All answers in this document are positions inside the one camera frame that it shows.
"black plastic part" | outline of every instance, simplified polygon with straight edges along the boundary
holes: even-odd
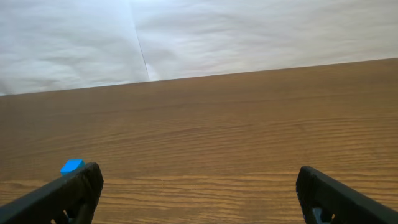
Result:
[[[91,223],[104,180],[95,162],[0,208],[0,224]]]
[[[398,223],[398,212],[309,166],[301,168],[296,190],[307,224]]]

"white backdrop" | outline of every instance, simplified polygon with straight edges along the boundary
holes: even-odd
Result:
[[[398,57],[397,11],[395,0],[2,0],[0,95]]]

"blue block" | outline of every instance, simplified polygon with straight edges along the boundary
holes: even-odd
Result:
[[[62,175],[67,175],[70,172],[81,168],[82,166],[85,165],[85,162],[83,161],[83,159],[70,159],[68,160],[68,162],[64,165],[64,167],[62,167],[61,169],[61,174]]]

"blue cube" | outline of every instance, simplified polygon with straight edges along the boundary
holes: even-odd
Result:
[[[64,165],[64,167],[62,167],[61,169],[61,174],[62,175],[67,175],[70,172],[81,168],[82,166],[85,165],[85,162],[83,161],[83,159],[70,159],[68,160],[68,162]]]

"wood grain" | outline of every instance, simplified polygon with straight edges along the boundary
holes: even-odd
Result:
[[[398,210],[398,59],[0,97],[0,204],[96,161],[94,223],[303,223],[310,165]]]

